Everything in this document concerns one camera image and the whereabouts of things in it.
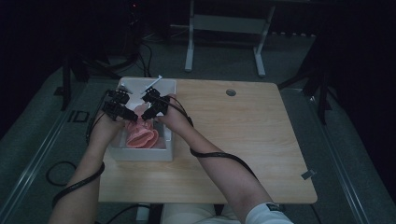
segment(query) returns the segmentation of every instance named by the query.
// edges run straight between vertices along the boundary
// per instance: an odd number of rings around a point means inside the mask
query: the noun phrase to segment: white shorts
[[[246,224],[290,224],[273,203],[262,203],[248,214]],[[163,206],[162,224],[240,224],[233,210],[227,204],[216,216],[213,204],[204,203],[166,203]]]

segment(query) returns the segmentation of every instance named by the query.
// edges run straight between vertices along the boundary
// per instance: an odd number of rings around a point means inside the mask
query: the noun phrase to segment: open box
[[[125,105],[134,110],[138,105],[145,103],[141,98],[145,95],[142,91],[153,83],[153,78],[123,77],[119,86],[124,86],[128,91],[130,100]],[[161,93],[161,96],[169,93],[176,93],[176,81],[174,79],[161,79],[154,86],[154,89]],[[109,144],[110,155],[116,161],[172,161],[173,160],[173,133],[164,124],[153,122],[153,127],[158,131],[159,139],[152,148],[131,148],[126,146],[128,131],[126,128],[119,131],[116,137]]]

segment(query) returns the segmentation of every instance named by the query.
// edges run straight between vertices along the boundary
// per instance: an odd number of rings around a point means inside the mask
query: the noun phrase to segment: hand-mounted device
[[[156,89],[152,88],[152,86],[161,78],[163,77],[159,76],[153,83],[148,85],[146,89],[141,92],[141,94],[144,92],[146,93],[142,97],[142,100],[146,103],[150,103],[150,107],[142,115],[143,120],[153,119],[157,117],[160,112],[166,115],[166,111],[170,102],[169,96],[161,96],[161,94]],[[137,121],[138,116],[133,110],[128,109],[125,106],[130,99],[128,93],[132,94],[131,91],[127,90],[122,85],[115,91],[107,91],[106,96],[108,99],[104,100],[104,106],[102,107],[102,110],[113,120],[116,120],[117,117],[121,117],[123,119]]]

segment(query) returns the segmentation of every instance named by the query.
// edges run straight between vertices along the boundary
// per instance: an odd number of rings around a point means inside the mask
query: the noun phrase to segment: table leg
[[[187,47],[186,65],[184,70],[190,72],[192,70],[192,60],[194,56],[194,1],[190,1],[190,26],[189,26],[189,46]]]
[[[63,60],[63,82],[64,85],[62,87],[62,96],[64,98],[63,104],[62,104],[62,111],[65,111],[67,106],[70,103],[71,100],[71,84],[70,84],[70,62],[69,62],[69,56],[66,55]]]
[[[254,58],[256,60],[257,73],[259,77],[265,77],[264,65],[262,63],[262,47],[264,45],[265,37],[268,35],[268,30],[271,24],[271,19],[274,16],[275,7],[271,7],[266,22],[262,27],[260,43],[257,47],[253,48]]]

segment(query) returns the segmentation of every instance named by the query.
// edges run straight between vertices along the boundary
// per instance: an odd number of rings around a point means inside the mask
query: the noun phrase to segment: gray carpet
[[[217,80],[240,80],[256,82],[274,82],[276,84],[294,76],[309,50],[314,38],[270,35],[266,42],[262,57],[267,77],[260,78],[256,74],[256,66],[252,49],[242,45],[223,44],[220,37],[217,42],[201,34],[195,45],[192,72],[184,72],[187,43],[184,35],[178,35],[171,41],[158,41],[154,36],[147,38],[152,49],[150,73],[156,77],[198,78]],[[142,55],[149,58],[149,50],[142,47]],[[141,64],[120,71],[122,76],[142,77]],[[49,142],[42,165],[27,181],[30,188],[11,197],[15,203],[7,223],[46,223],[51,211],[52,197],[62,188],[48,183],[45,174],[57,161],[78,163],[84,152],[85,131],[87,123],[73,122],[70,118],[73,111],[89,112],[92,116],[97,102],[104,90],[113,89],[116,80],[96,77],[87,84],[73,83],[73,100],[67,111],[61,112],[62,99],[53,96],[56,87],[61,85],[60,71],[54,73],[43,85],[27,109],[7,135],[0,142],[0,201],[4,205],[18,186],[29,162],[43,142]],[[318,201],[313,204],[315,210],[307,204],[285,204],[285,214],[295,223],[392,223],[396,220],[396,208],[389,198],[384,186],[378,178],[368,158],[364,146],[347,115],[337,103],[329,98],[332,110],[326,112],[328,125],[323,127],[315,114],[315,104],[301,92],[304,80],[281,91],[282,99],[290,116],[291,124],[302,149],[308,169],[317,172],[312,177]],[[55,123],[63,125],[50,135]],[[334,162],[339,156],[340,164]],[[54,171],[54,177],[65,181],[72,170],[67,166]],[[350,185],[345,184],[348,177],[353,193],[359,198],[363,208],[363,217],[356,215],[356,204],[347,197]],[[101,203],[98,221],[106,222],[129,204]],[[134,223],[134,211],[130,211],[114,223]]]

